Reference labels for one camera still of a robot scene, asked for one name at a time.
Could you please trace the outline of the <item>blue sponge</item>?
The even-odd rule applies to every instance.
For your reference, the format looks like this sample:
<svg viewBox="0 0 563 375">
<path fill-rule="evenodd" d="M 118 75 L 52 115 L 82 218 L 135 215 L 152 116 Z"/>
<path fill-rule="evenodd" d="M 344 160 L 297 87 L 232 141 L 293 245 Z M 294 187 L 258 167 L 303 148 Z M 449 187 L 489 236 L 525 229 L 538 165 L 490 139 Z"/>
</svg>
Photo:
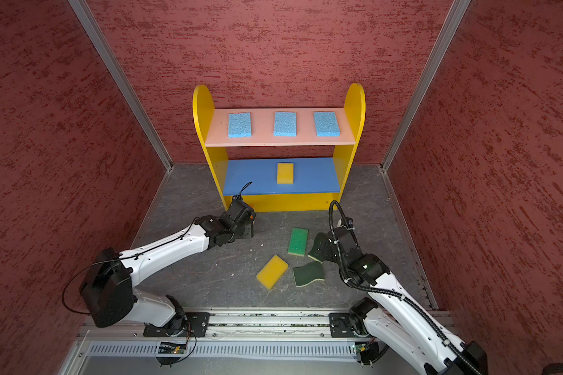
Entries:
<svg viewBox="0 0 563 375">
<path fill-rule="evenodd" d="M 228 137 L 250 138 L 252 136 L 251 114 L 249 112 L 228 115 Z"/>
<path fill-rule="evenodd" d="M 295 112 L 276 112 L 274 123 L 275 137 L 297 136 L 297 114 Z"/>
<path fill-rule="evenodd" d="M 314 125 L 318 137 L 339 137 L 341 134 L 335 112 L 315 112 Z"/>
</svg>

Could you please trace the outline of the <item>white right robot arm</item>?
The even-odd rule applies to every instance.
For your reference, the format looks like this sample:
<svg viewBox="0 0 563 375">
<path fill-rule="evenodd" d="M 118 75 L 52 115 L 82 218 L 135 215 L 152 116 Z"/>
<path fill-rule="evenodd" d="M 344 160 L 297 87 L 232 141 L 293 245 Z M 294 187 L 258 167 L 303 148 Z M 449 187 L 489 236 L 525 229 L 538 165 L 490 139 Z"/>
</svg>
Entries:
<svg viewBox="0 0 563 375">
<path fill-rule="evenodd" d="M 364 254 L 351 236 L 319 233 L 309 257 L 334 262 L 342 281 L 368 296 L 354 305 L 355 331 L 388 345 L 419 374 L 487 374 L 487 354 L 445 328 L 402 286 L 378 256 Z"/>
</svg>

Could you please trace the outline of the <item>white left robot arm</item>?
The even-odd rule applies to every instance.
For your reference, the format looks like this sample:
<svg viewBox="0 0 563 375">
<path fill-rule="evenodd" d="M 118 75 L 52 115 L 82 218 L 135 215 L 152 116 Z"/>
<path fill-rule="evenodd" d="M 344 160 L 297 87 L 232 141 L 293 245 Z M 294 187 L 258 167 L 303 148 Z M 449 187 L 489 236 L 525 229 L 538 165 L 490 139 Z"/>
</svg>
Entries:
<svg viewBox="0 0 563 375">
<path fill-rule="evenodd" d="M 190 256 L 253 237 L 255 218 L 253 212 L 197 217 L 181 231 L 148 245 L 123 252 L 105 249 L 90 266 L 74 275 L 84 277 L 79 293 L 85 310 L 74 309 L 65 300 L 71 281 L 62 292 L 61 303 L 70 312 L 91 317 L 97 328 L 130 321 L 143 323 L 147 330 L 162 336 L 180 336 L 188 329 L 181 304 L 171 295 L 154 295 L 140 285 Z"/>
</svg>

